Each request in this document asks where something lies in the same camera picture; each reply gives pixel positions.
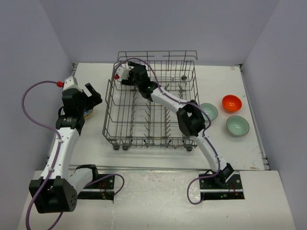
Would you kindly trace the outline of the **orange bowl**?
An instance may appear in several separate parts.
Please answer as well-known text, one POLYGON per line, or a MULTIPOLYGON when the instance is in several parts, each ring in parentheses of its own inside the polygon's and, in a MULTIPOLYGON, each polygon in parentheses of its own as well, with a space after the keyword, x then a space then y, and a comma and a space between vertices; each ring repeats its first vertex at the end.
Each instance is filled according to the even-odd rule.
POLYGON ((242 101, 235 95, 226 95, 222 99, 222 107, 226 112, 235 113, 242 108, 242 101))

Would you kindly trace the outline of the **pale blue dotted bowl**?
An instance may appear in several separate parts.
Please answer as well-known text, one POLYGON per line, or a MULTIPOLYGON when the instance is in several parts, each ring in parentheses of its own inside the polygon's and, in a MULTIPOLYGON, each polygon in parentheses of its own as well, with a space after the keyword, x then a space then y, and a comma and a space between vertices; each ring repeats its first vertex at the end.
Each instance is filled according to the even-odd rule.
POLYGON ((218 117, 217 108, 211 103, 202 103, 200 108, 206 113, 211 121, 215 120, 218 117))

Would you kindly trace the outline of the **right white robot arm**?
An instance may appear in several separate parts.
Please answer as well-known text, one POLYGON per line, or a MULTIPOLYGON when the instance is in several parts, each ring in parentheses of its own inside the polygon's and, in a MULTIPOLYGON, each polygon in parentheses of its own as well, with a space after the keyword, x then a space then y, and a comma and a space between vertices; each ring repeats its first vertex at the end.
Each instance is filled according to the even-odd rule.
POLYGON ((139 58, 128 58, 118 64, 132 67, 127 78, 130 85, 136 87, 146 100, 160 104, 177 116, 181 133, 192 139, 200 148, 213 172, 209 178, 219 188, 225 188, 231 183, 234 172, 232 166, 217 153, 211 143, 207 130, 211 127, 211 120, 195 100, 187 101, 177 98, 166 91, 158 81, 155 71, 146 62, 139 58))

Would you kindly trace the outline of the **mint green flower bowl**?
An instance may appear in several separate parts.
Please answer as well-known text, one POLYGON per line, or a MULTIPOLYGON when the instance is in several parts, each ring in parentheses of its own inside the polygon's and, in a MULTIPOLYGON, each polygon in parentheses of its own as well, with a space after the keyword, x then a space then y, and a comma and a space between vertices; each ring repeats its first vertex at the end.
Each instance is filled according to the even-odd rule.
POLYGON ((245 118, 233 115, 227 119, 226 128, 232 136, 243 137, 249 132, 250 126, 245 118))

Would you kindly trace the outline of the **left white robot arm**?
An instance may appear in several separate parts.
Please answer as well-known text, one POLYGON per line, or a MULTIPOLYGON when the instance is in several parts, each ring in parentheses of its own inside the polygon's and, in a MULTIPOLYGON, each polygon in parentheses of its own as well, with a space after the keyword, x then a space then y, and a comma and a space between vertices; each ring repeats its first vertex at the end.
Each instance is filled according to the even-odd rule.
POLYGON ((72 212, 79 193, 87 186, 95 188, 100 177, 95 165, 80 165, 69 174, 74 147, 85 123, 84 113, 102 102, 101 95, 90 83, 85 85, 87 96, 75 84, 63 84, 63 115, 58 116, 53 149, 39 179, 32 180, 29 191, 40 214, 72 212))

